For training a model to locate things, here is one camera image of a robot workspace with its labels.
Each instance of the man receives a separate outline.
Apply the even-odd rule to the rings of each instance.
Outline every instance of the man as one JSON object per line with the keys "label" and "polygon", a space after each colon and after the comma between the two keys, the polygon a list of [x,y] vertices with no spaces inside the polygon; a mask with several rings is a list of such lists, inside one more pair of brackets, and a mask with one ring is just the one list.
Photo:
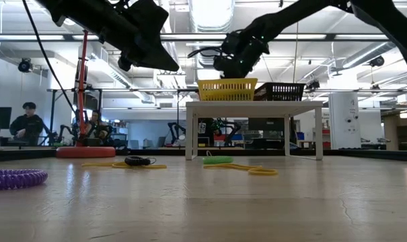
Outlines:
{"label": "man", "polygon": [[35,103],[26,102],[22,108],[25,109],[25,114],[12,122],[9,128],[10,134],[15,140],[27,142],[28,146],[37,146],[39,135],[43,130],[43,120],[35,115]]}

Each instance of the wooden floor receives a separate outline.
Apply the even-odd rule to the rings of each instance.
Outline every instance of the wooden floor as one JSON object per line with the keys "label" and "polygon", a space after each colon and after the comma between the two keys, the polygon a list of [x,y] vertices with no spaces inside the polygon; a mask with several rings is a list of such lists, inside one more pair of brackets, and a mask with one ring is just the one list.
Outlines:
{"label": "wooden floor", "polygon": [[43,186],[0,191],[0,241],[407,241],[407,162],[235,158],[279,171],[260,177],[157,159],[168,169],[0,162],[49,173]]}

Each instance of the yellow rope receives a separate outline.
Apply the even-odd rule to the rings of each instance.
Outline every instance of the yellow rope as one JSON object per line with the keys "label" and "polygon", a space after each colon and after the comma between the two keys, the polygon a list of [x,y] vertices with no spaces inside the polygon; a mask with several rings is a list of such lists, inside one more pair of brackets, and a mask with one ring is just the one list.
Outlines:
{"label": "yellow rope", "polygon": [[122,168],[122,169],[166,169],[167,165],[141,165],[141,166],[130,166],[125,162],[107,162],[107,163],[84,163],[82,167],[112,167],[112,168]]}
{"label": "yellow rope", "polygon": [[263,168],[261,165],[238,165],[238,164],[216,164],[205,165],[205,169],[238,169],[242,171],[248,171],[250,175],[278,175],[278,171],[275,169]]}

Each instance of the workbench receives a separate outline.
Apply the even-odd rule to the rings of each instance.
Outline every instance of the workbench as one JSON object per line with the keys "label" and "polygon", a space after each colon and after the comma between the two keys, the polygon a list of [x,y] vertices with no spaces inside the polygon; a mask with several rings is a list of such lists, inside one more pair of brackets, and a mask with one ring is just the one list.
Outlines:
{"label": "workbench", "polygon": [[186,160],[197,156],[199,118],[284,118],[285,144],[290,143],[290,117],[315,110],[316,159],[323,159],[323,102],[187,102]]}

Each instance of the black coiled object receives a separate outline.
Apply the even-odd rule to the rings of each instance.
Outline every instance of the black coiled object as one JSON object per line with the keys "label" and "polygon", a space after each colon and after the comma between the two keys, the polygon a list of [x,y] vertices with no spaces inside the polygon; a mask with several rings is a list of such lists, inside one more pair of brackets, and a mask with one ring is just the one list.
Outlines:
{"label": "black coiled object", "polygon": [[130,166],[142,166],[142,165],[152,165],[157,161],[155,158],[142,158],[136,156],[128,156],[125,158],[124,162]]}
{"label": "black coiled object", "polygon": [[48,179],[45,171],[37,169],[0,169],[0,190],[29,188],[44,183]]}

